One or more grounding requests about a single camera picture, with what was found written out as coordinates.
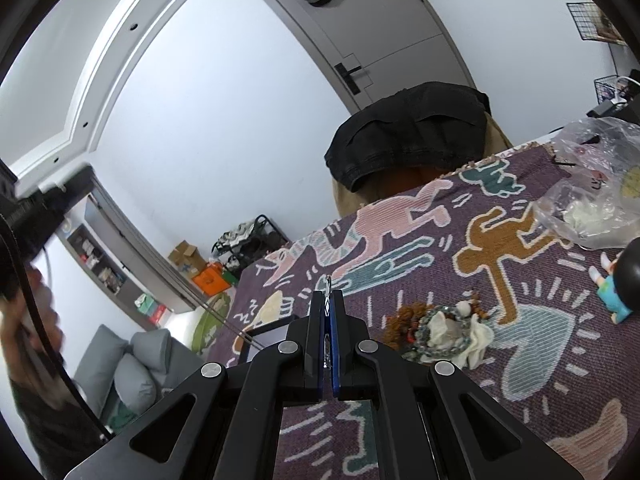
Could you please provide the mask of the black jewelry box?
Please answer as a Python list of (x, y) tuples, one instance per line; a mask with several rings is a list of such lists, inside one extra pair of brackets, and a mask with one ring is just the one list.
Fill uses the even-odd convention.
[(282, 318), (282, 320), (262, 324), (248, 330), (246, 337), (241, 340), (238, 364), (248, 363), (263, 348), (284, 341), (291, 322), (290, 318)]

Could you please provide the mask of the patterned purple woven blanket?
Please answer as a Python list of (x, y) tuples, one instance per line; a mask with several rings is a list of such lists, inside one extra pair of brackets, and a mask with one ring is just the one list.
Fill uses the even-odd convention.
[(639, 320), (613, 323), (591, 281), (601, 256), (544, 232), (533, 206), (564, 176), (535, 146), (364, 207), (246, 269), (212, 360), (238, 330), (307, 313), (339, 289), (381, 338), (413, 304), (474, 299), (494, 340), (469, 376), (587, 479), (639, 474)]

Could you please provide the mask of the small cartoon figurine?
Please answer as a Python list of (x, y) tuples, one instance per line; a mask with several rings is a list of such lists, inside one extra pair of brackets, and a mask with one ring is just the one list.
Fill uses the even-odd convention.
[(591, 281), (597, 285), (597, 295), (612, 322), (623, 323), (640, 309), (640, 238), (632, 240), (615, 259), (601, 252), (600, 267), (605, 275), (590, 266)]

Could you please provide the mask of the clear plastic bag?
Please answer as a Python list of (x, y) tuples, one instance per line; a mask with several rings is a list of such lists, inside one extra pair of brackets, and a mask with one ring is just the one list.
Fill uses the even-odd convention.
[(551, 141), (566, 176), (534, 205), (536, 220), (586, 249), (639, 236), (639, 127), (620, 118), (571, 122)]

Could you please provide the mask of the grey door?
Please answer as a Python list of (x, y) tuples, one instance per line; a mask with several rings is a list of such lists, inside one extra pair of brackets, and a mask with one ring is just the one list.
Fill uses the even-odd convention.
[(426, 0), (264, 0), (355, 114), (427, 81), (472, 86), (469, 69)]

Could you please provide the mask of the orange box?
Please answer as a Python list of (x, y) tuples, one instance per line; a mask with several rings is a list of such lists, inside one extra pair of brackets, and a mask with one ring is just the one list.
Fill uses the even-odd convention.
[(231, 284), (222, 276), (216, 266), (206, 266), (201, 272), (192, 278), (196, 287), (206, 296), (216, 296), (220, 292), (231, 287)]

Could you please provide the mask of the brown cardboard box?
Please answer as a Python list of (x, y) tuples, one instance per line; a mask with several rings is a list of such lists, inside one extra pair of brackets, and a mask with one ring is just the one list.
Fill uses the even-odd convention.
[(207, 266), (207, 261), (200, 255), (198, 248), (186, 240), (170, 252), (168, 260), (187, 278), (198, 276)]

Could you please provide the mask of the grey sofa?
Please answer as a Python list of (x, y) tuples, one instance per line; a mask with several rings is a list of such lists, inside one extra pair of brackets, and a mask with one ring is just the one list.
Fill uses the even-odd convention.
[(203, 364), (166, 328), (137, 332), (126, 340), (101, 325), (80, 359), (74, 382), (102, 424), (119, 434)]

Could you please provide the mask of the black shoe rack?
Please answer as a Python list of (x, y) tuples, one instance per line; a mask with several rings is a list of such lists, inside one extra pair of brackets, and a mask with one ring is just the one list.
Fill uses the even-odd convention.
[(260, 214), (222, 233), (213, 244), (210, 255), (239, 278), (251, 264), (284, 247), (289, 241), (270, 218)]

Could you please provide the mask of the black jacket on chair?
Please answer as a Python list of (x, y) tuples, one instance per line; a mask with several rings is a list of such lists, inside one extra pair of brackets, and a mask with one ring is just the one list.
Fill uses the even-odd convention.
[(350, 116), (337, 128), (324, 160), (350, 192), (372, 174), (402, 167), (454, 170), (483, 155), (489, 114), (485, 93), (427, 81)]

